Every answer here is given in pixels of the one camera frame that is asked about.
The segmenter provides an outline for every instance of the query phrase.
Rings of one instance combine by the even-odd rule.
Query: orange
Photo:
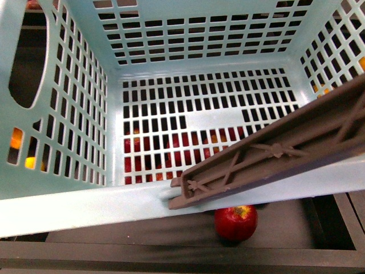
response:
[[[13,135],[11,136],[10,147],[18,150],[22,145],[23,131],[14,127]]]
[[[365,57],[361,57],[361,59],[359,60],[359,64],[363,71],[365,71]]]
[[[318,91],[318,87],[317,87],[317,86],[313,86],[313,90],[314,90],[314,92],[317,92],[317,91]],[[327,94],[327,93],[329,93],[329,92],[330,92],[330,90],[326,88],[323,92],[324,92],[325,94]]]
[[[30,169],[34,169],[34,166],[35,166],[35,157],[28,157],[26,160],[25,160],[25,166],[27,168],[30,168]],[[40,165],[40,170],[42,171],[45,171],[46,170],[46,167],[44,166],[43,162],[42,164]]]

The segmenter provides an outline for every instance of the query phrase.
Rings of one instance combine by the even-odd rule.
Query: dark metal frame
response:
[[[0,241],[0,268],[180,273],[365,272],[365,192],[331,197],[351,238],[349,247],[343,248],[354,250]],[[315,201],[314,206],[322,207]],[[322,215],[328,216],[328,212],[323,211]],[[332,240],[341,245],[342,233],[336,225],[330,226],[340,234]]]

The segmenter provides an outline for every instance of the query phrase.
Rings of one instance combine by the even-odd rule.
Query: apple stem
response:
[[[234,213],[242,215],[243,213],[245,213],[245,210],[242,207],[235,207]]]

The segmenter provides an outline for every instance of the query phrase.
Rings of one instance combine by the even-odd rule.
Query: brown plastic bar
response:
[[[365,74],[174,178],[170,209],[195,206],[365,152]]]

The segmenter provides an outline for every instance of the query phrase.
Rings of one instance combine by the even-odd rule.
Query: light blue basket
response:
[[[46,63],[34,104],[23,108],[8,85],[26,1],[0,0],[0,236],[365,188],[358,156],[199,207],[167,208],[180,192],[167,178],[207,150],[363,73],[364,0],[39,3]],[[14,128],[23,132],[22,145],[9,161]],[[212,135],[218,143],[204,143]],[[188,145],[168,147],[175,136],[180,144],[188,136]],[[125,140],[135,138],[150,148],[141,142],[140,151],[126,151]],[[32,169],[25,161],[34,140]],[[186,151],[199,157],[190,162]]]

